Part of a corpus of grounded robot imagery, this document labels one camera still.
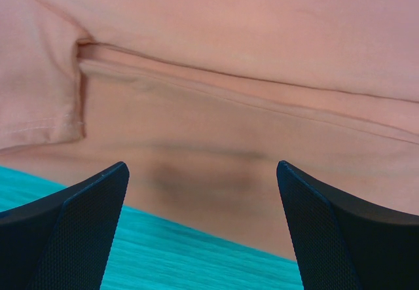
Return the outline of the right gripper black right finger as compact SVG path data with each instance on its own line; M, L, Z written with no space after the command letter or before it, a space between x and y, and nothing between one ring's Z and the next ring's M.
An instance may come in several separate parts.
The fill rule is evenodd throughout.
M418 288L418 216L360 199L286 161L276 173L305 289Z

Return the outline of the orange t shirt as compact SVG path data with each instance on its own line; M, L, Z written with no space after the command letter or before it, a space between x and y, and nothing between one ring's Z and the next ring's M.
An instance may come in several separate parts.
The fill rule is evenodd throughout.
M286 160L418 213L418 0L1 0L1 164L291 258Z

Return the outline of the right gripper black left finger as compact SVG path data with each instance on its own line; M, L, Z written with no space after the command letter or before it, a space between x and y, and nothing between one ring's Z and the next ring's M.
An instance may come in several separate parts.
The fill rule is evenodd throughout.
M99 289L129 180L118 162L1 212L2 289Z

